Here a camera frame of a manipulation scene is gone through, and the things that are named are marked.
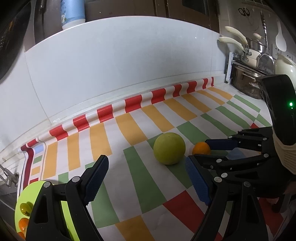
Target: electrical outlet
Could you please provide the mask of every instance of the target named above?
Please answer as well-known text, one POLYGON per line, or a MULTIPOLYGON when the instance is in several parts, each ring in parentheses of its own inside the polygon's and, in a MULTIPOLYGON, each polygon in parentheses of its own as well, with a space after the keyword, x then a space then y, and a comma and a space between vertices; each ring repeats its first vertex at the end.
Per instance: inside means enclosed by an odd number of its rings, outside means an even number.
POLYGON ((281 53, 275 43, 272 44, 272 57, 277 59, 277 54, 281 53))
POLYGON ((289 53, 288 51, 285 51, 285 52, 282 51, 281 54, 284 55, 284 56, 286 56, 286 57, 288 57, 291 60, 293 59, 293 55, 291 53, 289 53))

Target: bottle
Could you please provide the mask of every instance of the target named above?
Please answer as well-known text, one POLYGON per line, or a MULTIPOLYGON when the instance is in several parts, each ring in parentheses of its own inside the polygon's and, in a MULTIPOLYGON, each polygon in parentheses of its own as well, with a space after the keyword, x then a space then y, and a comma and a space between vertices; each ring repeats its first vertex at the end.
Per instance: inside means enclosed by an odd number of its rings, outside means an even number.
POLYGON ((62 29, 85 22, 84 0, 61 0, 62 29))

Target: patterned tablecloth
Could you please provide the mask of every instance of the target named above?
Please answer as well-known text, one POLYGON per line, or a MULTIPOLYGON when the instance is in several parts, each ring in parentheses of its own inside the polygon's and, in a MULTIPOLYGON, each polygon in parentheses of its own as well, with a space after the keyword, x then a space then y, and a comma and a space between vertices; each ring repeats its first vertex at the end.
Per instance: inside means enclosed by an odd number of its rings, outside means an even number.
MULTIPOLYGON (((227 84, 213 87, 213 80, 126 99, 123 108, 112 104, 56 127, 49 131, 51 138, 43 135, 29 142, 23 147, 26 162, 19 193, 36 180, 66 183, 105 154, 108 173, 87 206, 104 240, 190 240, 207 206, 198 199, 184 160, 165 166, 155 159, 155 139, 164 132, 179 134, 188 156, 194 144, 205 139, 271 125, 262 100, 227 84)), ((272 240, 291 211, 273 213, 265 199, 259 203, 272 240)), ((230 210, 229 202, 216 240, 224 235, 230 210)))

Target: faucet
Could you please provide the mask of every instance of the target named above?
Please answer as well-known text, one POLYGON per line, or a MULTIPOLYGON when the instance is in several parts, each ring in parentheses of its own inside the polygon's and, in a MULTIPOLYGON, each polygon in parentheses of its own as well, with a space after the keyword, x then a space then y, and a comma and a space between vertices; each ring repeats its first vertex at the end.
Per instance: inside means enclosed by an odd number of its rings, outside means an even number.
POLYGON ((0 175, 0 179, 2 179, 6 183, 6 186, 11 188, 12 184, 14 183, 15 187, 17 187, 18 178, 19 178, 18 174, 14 175, 10 170, 8 170, 7 168, 4 168, 1 164, 0 164, 0 168, 3 170, 4 174, 7 176, 7 179, 5 180, 5 178, 0 175))

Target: round green fruit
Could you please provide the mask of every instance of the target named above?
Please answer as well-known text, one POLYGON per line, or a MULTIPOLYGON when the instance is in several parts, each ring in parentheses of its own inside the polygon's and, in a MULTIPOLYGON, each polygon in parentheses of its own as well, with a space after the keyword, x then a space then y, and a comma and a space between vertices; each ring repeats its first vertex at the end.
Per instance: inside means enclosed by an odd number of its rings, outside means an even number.
POLYGON ((179 162, 183 158, 185 150, 186 146, 182 137, 172 132, 161 134, 153 146, 155 158, 165 165, 179 162))

